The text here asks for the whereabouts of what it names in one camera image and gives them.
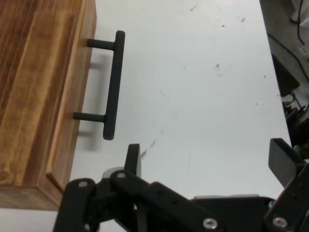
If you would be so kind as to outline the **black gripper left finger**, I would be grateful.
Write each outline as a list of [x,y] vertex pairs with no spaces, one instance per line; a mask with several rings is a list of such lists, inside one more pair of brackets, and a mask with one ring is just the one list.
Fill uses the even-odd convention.
[[166,186],[139,177],[140,146],[128,146],[125,165],[96,183],[70,181],[56,217],[56,232],[96,232],[115,220],[128,232],[222,232],[222,220]]

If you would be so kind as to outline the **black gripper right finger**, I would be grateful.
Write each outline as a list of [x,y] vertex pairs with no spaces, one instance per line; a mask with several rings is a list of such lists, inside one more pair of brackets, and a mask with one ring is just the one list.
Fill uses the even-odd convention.
[[284,190],[264,216],[268,232],[309,230],[309,163],[282,138],[269,144],[268,166]]

